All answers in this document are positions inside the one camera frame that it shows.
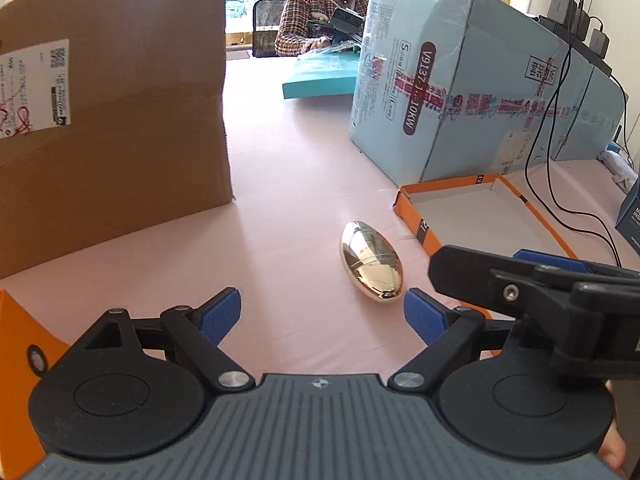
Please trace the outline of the operator hand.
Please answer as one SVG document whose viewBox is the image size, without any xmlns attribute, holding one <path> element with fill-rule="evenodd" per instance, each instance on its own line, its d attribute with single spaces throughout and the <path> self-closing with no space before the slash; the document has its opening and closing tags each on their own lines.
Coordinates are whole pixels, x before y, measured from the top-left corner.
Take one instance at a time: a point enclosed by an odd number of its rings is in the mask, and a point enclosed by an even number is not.
<svg viewBox="0 0 640 480">
<path fill-rule="evenodd" d="M 607 464 L 620 478 L 627 478 L 624 469 L 624 463 L 627 457 L 627 445 L 620 435 L 620 430 L 618 430 L 617 411 L 614 411 L 614 418 L 608 427 L 608 432 L 602 442 L 598 456 L 600 460 Z"/>
</svg>

